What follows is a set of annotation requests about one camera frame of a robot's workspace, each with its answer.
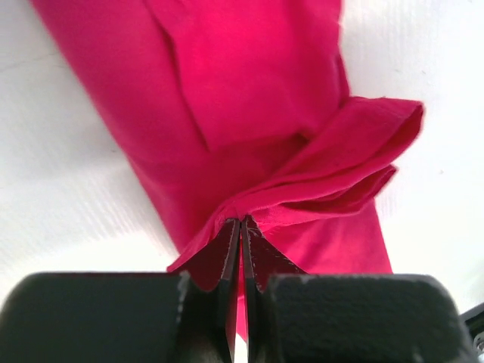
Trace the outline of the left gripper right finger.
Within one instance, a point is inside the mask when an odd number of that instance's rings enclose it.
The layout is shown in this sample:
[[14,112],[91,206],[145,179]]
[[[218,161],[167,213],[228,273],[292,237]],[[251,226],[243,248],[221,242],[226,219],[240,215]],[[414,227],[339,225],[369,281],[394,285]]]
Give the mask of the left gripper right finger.
[[241,224],[251,362],[474,362],[467,326],[428,275],[310,275]]

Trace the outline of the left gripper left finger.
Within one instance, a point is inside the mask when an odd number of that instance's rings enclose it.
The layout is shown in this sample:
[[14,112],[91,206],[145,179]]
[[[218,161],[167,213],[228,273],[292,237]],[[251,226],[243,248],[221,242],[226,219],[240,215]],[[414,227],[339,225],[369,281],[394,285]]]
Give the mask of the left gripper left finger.
[[3,362],[231,362],[240,222],[159,272],[43,272],[1,311]]

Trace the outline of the pink t shirt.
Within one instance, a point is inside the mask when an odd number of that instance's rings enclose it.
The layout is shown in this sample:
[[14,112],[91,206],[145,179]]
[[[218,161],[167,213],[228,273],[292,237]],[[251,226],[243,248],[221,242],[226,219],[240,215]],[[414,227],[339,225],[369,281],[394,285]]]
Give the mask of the pink t shirt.
[[35,1],[183,265],[230,218],[315,274],[387,274],[374,199],[419,101],[352,95],[339,1]]

